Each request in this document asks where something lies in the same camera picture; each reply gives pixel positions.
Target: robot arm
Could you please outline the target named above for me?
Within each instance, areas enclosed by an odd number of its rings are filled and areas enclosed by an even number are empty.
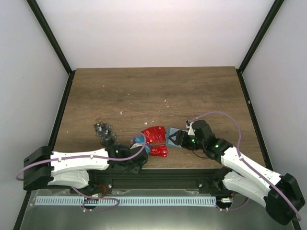
[[[24,190],[42,189],[51,185],[85,188],[90,183],[89,170],[105,170],[108,167],[117,167],[138,173],[148,160],[145,149],[127,161],[112,161],[94,156],[127,158],[136,154],[141,148],[142,144],[135,143],[131,148],[123,145],[111,145],[105,149],[90,152],[63,153],[51,151],[49,146],[40,147],[24,160],[24,167],[39,161],[48,162],[24,171]]]
[[[265,207],[268,214],[277,222],[286,225],[295,212],[285,199],[277,193],[264,179],[250,169],[243,161],[256,169],[261,175],[275,185],[290,200],[297,210],[305,204],[296,179],[290,174],[285,176],[264,168],[252,159],[239,155],[236,147],[228,141],[216,138],[210,126],[204,121],[187,122],[189,131],[177,131],[169,136],[176,145],[188,150],[202,150],[208,158],[229,168],[222,175],[226,189],[245,195]]]

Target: wooden table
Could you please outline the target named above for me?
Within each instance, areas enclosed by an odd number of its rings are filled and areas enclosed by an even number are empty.
[[[150,126],[185,129],[187,119],[210,111],[231,115],[242,131],[241,152],[264,165],[234,67],[77,69],[55,151],[101,148],[93,127],[98,121],[110,123],[118,141],[128,145]],[[217,137],[236,144],[238,131],[229,118],[212,114],[204,119]],[[191,151],[168,149],[166,158],[149,156],[144,168],[221,167]]]

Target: red packet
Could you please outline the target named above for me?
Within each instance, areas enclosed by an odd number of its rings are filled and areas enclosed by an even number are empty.
[[[146,136],[146,144],[148,145],[166,141],[166,131],[163,126],[150,127],[143,130],[142,133]]]
[[[166,145],[150,146],[150,155],[155,157],[167,157],[168,150]]]

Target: purple cable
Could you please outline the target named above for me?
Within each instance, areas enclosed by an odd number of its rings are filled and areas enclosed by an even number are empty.
[[[298,210],[296,209],[296,207],[294,207],[294,205],[291,203],[291,201],[285,196],[285,194],[282,193],[282,191],[277,188],[271,181],[269,181],[267,178],[265,178],[260,172],[258,172],[255,168],[253,168],[253,166],[251,166],[243,157],[242,154],[240,152],[240,142],[241,142],[241,130],[240,127],[238,125],[238,123],[235,121],[235,119],[233,119],[230,115],[228,115],[227,113],[221,112],[221,111],[212,111],[212,112],[208,112],[208,113],[204,113],[200,116],[197,116],[196,118],[194,118],[191,121],[195,121],[203,116],[209,115],[209,114],[224,114],[225,116],[227,116],[228,118],[230,118],[234,124],[236,125],[236,128],[238,129],[239,132],[239,138],[238,138],[238,142],[237,142],[237,146],[236,146],[236,150],[238,152],[238,156],[241,157],[240,160],[247,165],[254,173],[256,173],[258,176],[260,176],[266,183],[268,183],[273,189],[275,189],[276,192],[278,192],[278,194],[287,202],[287,204],[292,208],[292,210],[295,212],[295,214],[297,215],[297,218],[293,218],[293,220],[296,221],[301,221],[302,220],[302,216],[298,213]],[[246,202],[241,205],[240,207],[237,207],[236,210],[238,210],[239,208],[241,208],[242,206],[245,206]]]
[[[143,149],[145,148],[145,145],[146,145],[146,136],[141,132],[138,133],[138,134],[142,135],[142,137],[144,138],[144,142],[143,142],[141,149],[137,153],[135,153],[134,155],[126,157],[126,158],[113,158],[113,157],[103,157],[103,156],[95,156],[94,155],[93,158],[100,158],[100,159],[106,159],[106,160],[111,160],[111,161],[128,161],[128,160],[131,160],[132,158],[139,155],[143,151]],[[71,160],[71,159],[90,158],[90,157],[91,157],[90,155],[71,156],[71,157],[62,157],[61,160]],[[37,165],[40,165],[40,164],[46,164],[46,163],[49,163],[49,162],[52,162],[52,161],[58,161],[58,160],[59,160],[58,158],[54,158],[54,159],[48,159],[48,160],[38,161],[38,162],[35,162],[33,164],[29,164],[17,173],[16,180],[17,181],[23,181],[23,178],[20,178],[19,175],[22,174],[24,171],[26,171],[26,170],[34,167],[34,166],[37,166]]]
[[[92,197],[92,196],[89,196],[89,195],[85,195],[83,193],[81,193],[78,189],[76,189],[75,187],[72,187],[72,189],[79,195],[81,196],[84,196],[85,198],[88,198],[90,200],[115,200],[117,203],[111,207],[106,207],[106,208],[103,208],[103,209],[91,209],[92,212],[99,212],[99,211],[107,211],[107,210],[110,210],[110,209],[113,209],[115,207],[117,207],[119,205],[119,200],[116,199],[116,198],[113,198],[113,197]],[[82,203],[82,208],[83,210],[86,210],[86,208],[84,207],[84,205],[89,202],[90,200],[85,200],[83,203]]]

